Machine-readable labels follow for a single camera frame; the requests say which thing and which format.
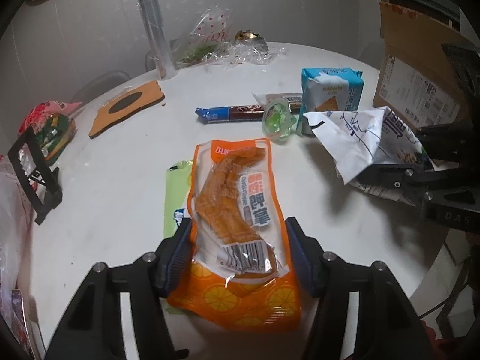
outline crumpled plastic wrapper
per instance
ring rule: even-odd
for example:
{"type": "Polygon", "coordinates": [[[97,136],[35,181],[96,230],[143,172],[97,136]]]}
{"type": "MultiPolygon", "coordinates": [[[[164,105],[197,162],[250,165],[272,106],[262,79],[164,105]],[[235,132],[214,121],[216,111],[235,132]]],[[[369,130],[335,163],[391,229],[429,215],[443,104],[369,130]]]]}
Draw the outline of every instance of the crumpled plastic wrapper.
{"type": "Polygon", "coordinates": [[[233,68],[244,63],[267,65],[277,56],[286,54],[285,47],[268,47],[261,36],[251,31],[240,31],[234,44],[222,44],[215,51],[203,57],[203,62],[233,68]]]}
{"type": "Polygon", "coordinates": [[[362,185],[356,177],[371,164],[412,164],[433,171],[433,164],[413,131],[389,107],[366,111],[307,112],[314,134],[335,161],[345,184],[365,193],[410,205],[399,188],[362,185]]]}

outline orange snack package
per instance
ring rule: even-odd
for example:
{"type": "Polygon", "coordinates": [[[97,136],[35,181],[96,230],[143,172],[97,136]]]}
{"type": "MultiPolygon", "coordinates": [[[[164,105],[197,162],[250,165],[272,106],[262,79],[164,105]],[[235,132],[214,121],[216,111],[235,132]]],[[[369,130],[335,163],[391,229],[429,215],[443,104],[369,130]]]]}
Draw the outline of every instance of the orange snack package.
{"type": "Polygon", "coordinates": [[[275,194],[270,141],[198,145],[191,178],[194,254],[168,302],[230,330],[296,328],[299,287],[275,194]]]}

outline green snack bag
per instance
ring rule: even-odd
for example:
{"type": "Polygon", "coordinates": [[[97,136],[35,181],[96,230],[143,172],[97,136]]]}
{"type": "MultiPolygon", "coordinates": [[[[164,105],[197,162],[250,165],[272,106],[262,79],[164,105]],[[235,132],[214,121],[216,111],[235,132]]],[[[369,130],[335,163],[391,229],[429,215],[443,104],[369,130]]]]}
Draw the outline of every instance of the green snack bag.
{"type": "Polygon", "coordinates": [[[75,121],[68,116],[50,115],[42,129],[35,134],[45,161],[52,166],[76,133],[75,121]]]}
{"type": "Polygon", "coordinates": [[[187,198],[193,161],[181,161],[166,171],[163,236],[173,237],[183,218],[190,218],[187,198]]]}

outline black stand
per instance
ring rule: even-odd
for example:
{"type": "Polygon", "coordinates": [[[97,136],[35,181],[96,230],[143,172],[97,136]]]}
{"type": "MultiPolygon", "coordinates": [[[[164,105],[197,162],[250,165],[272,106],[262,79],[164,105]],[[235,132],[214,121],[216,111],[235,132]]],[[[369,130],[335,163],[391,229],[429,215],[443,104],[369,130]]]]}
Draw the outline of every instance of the black stand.
{"type": "Polygon", "coordinates": [[[25,191],[28,200],[30,200],[33,209],[37,212],[35,222],[40,225],[45,220],[47,214],[62,202],[62,189],[58,183],[59,169],[56,168],[53,172],[50,170],[31,126],[23,132],[11,149],[8,150],[8,159],[13,166],[18,181],[20,181],[20,185],[25,191]],[[36,166],[30,175],[25,174],[18,158],[18,152],[23,149],[25,144],[28,146],[36,166]],[[43,203],[37,196],[37,192],[32,188],[30,180],[37,181],[45,186],[43,203]]]}
{"type": "Polygon", "coordinates": [[[340,358],[350,292],[359,292],[354,360],[434,360],[423,325],[384,262],[349,264],[323,252],[295,218],[286,225],[298,280],[313,298],[322,299],[302,360],[340,358]]]}

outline clear plastic cylinder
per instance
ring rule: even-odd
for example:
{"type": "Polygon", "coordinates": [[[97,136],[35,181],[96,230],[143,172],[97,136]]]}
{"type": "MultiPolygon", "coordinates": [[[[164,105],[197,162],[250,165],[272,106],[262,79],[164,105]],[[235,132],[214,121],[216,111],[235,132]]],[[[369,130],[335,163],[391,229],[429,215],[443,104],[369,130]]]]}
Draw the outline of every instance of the clear plastic cylinder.
{"type": "Polygon", "coordinates": [[[170,45],[165,39],[158,0],[138,0],[138,5],[160,79],[169,79],[176,75],[177,71],[172,62],[170,45]]]}

